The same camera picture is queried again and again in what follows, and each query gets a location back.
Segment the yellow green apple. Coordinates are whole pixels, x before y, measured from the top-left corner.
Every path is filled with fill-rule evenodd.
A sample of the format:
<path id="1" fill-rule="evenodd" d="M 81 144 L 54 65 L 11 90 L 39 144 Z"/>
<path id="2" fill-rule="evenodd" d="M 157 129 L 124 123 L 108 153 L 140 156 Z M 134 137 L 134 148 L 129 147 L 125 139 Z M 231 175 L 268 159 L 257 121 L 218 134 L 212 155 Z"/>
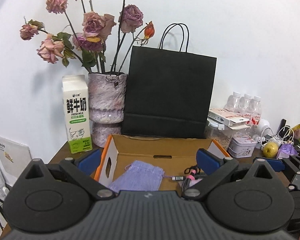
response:
<path id="1" fill-rule="evenodd" d="M 269 141 L 264 145 L 262 152 L 266 158 L 275 158 L 278 150 L 279 150 L 278 144 Z"/>

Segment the purple gift bag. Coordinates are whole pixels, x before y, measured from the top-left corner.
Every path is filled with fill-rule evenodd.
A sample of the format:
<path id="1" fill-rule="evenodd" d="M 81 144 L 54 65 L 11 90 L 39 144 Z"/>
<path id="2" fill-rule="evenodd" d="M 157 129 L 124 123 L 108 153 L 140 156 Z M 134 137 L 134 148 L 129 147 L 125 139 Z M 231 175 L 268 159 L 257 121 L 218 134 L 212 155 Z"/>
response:
<path id="1" fill-rule="evenodd" d="M 292 144 L 282 144 L 278 150 L 276 159 L 289 158 L 291 155 L 298 155 Z"/>

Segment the clear plastic food container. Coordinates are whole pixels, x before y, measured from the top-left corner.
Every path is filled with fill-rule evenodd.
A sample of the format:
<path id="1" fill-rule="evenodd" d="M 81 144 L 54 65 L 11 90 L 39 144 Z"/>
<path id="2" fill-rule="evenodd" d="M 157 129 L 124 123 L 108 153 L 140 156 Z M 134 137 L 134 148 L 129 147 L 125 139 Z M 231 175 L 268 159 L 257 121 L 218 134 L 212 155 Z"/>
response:
<path id="1" fill-rule="evenodd" d="M 228 149 L 232 137 L 239 132 L 243 132 L 245 129 L 249 128 L 246 124 L 239 124 L 235 126 L 226 126 L 215 120 L 207 118 L 204 137 L 206 139 L 216 140 L 222 148 Z"/>

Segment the small white tin box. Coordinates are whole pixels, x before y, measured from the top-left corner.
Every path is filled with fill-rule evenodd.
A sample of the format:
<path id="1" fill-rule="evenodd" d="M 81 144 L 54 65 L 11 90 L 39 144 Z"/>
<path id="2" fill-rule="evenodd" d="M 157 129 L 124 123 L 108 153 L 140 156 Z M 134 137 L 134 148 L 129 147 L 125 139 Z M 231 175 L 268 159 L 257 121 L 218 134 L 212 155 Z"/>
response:
<path id="1" fill-rule="evenodd" d="M 249 158 L 253 155 L 253 151 L 257 142 L 247 134 L 234 134 L 227 152 L 234 158 Z"/>

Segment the orange cardboard box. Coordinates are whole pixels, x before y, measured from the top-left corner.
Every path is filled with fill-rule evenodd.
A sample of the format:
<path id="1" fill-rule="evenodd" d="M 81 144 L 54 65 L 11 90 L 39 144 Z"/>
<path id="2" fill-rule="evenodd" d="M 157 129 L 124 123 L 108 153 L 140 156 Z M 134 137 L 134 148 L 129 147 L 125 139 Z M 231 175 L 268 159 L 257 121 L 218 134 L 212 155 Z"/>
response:
<path id="1" fill-rule="evenodd" d="M 160 191 L 172 190 L 181 193 L 179 183 L 170 176 L 182 176 L 184 170 L 196 165 L 196 154 L 204 148 L 220 159 L 230 155 L 214 139 L 144 138 L 125 135 L 110 135 L 101 155 L 94 179 L 109 186 L 121 176 L 126 167 L 139 160 L 158 166 L 167 178 L 161 182 Z"/>

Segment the flat white red box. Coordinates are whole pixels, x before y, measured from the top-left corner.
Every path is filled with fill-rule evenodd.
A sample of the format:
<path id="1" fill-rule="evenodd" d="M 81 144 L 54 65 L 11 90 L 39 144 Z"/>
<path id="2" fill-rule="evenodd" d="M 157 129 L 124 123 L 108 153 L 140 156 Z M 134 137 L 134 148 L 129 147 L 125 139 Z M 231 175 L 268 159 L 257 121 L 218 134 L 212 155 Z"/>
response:
<path id="1" fill-rule="evenodd" d="M 220 122 L 226 126 L 237 126 L 246 124 L 249 119 L 244 118 L 237 113 L 227 111 L 223 108 L 211 108 L 208 112 L 208 118 Z"/>

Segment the purple cloth pouch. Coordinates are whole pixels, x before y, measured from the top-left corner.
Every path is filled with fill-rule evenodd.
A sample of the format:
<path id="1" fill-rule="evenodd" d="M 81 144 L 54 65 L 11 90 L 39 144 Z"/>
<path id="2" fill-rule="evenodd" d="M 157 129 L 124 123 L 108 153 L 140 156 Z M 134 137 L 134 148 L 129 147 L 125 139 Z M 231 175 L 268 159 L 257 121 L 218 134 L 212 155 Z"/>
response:
<path id="1" fill-rule="evenodd" d="M 164 176 L 164 170 L 158 166 L 136 160 L 108 188 L 120 191 L 158 191 Z"/>

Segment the water bottle right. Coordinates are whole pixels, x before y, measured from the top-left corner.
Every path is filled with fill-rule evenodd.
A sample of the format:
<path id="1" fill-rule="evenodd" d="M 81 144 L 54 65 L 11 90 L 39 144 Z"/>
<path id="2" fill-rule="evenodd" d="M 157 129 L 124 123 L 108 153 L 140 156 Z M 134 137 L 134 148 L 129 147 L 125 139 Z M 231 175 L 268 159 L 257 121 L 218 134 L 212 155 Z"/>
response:
<path id="1" fill-rule="evenodd" d="M 254 98 L 250 101 L 249 110 L 251 113 L 250 123 L 257 126 L 262 114 L 260 96 L 254 96 Z"/>

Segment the water bottle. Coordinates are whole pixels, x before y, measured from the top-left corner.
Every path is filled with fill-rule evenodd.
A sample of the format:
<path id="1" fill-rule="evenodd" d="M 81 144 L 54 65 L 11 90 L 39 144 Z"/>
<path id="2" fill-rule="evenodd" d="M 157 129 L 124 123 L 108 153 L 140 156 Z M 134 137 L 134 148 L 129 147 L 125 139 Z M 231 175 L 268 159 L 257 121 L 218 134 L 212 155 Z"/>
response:
<path id="1" fill-rule="evenodd" d="M 249 108 L 250 101 L 252 99 L 252 95 L 250 94 L 244 94 L 240 100 L 239 100 L 239 106 L 240 106 L 240 115 L 242 117 L 246 116 L 247 110 Z"/>
<path id="2" fill-rule="evenodd" d="M 260 96 L 254 96 L 254 98 L 250 101 L 249 110 L 251 113 L 250 123 L 257 126 L 262 114 Z"/>
<path id="3" fill-rule="evenodd" d="M 224 106 L 224 109 L 230 112 L 239 113 L 241 110 L 240 107 L 240 98 L 241 94 L 238 92 L 233 92 L 227 100 L 226 105 Z"/>

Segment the water bottle middle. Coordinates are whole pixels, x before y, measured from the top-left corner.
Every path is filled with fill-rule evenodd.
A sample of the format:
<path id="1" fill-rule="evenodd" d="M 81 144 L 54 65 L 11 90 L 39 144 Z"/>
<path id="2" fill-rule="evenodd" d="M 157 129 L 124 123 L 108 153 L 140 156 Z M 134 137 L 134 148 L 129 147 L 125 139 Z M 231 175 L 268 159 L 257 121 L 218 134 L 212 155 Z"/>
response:
<path id="1" fill-rule="evenodd" d="M 252 95 L 250 94 L 244 94 L 240 100 L 239 100 L 239 106 L 240 106 L 240 115 L 242 117 L 246 116 L 247 110 L 249 108 L 250 101 L 252 99 Z"/>

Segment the water bottle left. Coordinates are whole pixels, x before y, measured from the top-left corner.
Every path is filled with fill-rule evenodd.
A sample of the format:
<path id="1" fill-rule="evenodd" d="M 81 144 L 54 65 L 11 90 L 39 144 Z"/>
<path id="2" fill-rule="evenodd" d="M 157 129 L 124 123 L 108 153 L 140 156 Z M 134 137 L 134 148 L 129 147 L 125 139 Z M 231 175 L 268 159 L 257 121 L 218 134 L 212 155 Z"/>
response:
<path id="1" fill-rule="evenodd" d="M 230 112 L 239 113 L 241 110 L 240 107 L 240 98 L 241 94 L 238 92 L 233 92 L 227 100 L 226 105 L 224 106 L 224 109 Z"/>

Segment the purple textured vase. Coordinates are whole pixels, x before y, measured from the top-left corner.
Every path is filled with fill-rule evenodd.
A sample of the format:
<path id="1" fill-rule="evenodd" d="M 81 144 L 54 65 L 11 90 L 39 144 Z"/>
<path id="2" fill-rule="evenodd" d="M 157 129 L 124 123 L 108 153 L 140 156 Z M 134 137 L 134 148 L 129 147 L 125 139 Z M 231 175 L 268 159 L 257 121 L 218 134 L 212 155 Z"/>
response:
<path id="1" fill-rule="evenodd" d="M 108 136 L 121 133 L 127 74 L 88 75 L 89 117 L 93 143 L 104 147 Z"/>

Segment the white green milk carton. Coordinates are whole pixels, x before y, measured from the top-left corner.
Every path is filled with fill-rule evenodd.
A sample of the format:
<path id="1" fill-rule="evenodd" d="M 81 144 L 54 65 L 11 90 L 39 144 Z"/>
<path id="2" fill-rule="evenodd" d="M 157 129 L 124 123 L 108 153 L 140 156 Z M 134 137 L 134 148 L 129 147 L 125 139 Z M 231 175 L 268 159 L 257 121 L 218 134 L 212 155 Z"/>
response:
<path id="1" fill-rule="evenodd" d="M 89 93 L 84 75 L 62 77 L 66 134 L 72 154 L 93 149 L 90 134 Z"/>

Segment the black paper bag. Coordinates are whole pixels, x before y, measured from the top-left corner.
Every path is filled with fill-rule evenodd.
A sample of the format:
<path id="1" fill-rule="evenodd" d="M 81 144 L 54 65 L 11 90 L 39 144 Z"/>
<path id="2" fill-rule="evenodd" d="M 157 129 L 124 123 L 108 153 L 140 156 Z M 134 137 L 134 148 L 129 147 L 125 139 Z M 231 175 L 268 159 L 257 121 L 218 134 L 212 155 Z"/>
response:
<path id="1" fill-rule="evenodd" d="M 203 139 L 217 59 L 133 46 L 121 132 L 136 137 Z"/>

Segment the dried rose bouquet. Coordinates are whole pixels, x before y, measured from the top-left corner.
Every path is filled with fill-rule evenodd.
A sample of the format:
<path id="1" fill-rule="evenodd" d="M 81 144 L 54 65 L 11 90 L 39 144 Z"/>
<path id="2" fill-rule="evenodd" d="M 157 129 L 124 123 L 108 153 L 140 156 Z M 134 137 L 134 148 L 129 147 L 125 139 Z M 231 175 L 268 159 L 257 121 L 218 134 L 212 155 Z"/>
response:
<path id="1" fill-rule="evenodd" d="M 119 19 L 115 21 L 115 16 L 111 14 L 100 15 L 93 9 L 92 0 L 89 0 L 90 11 L 86 11 L 84 0 L 80 1 L 83 9 L 82 32 L 77 33 L 70 21 L 67 13 L 68 0 L 46 0 L 46 10 L 56 15 L 63 14 L 66 16 L 71 33 L 61 31 L 56 35 L 49 33 L 45 29 L 43 22 L 25 19 L 25 24 L 19 30 L 20 38 L 29 41 L 39 33 L 46 34 L 46 38 L 41 42 L 37 49 L 37 54 L 46 62 L 55 64 L 59 59 L 62 60 L 63 66 L 69 65 L 70 59 L 78 59 L 89 74 L 115 74 L 120 75 L 123 64 L 136 43 L 140 46 L 146 45 L 155 34 L 155 28 L 152 21 L 136 34 L 138 28 L 143 23 L 143 12 L 133 4 L 126 5 L 126 0 L 122 2 L 122 8 Z M 118 26 L 117 44 L 115 55 L 110 65 L 110 71 L 106 71 L 107 49 L 106 40 L 111 35 L 113 27 Z M 123 42 L 128 34 L 132 34 L 132 42 L 125 54 L 122 63 L 117 70 L 117 58 Z"/>

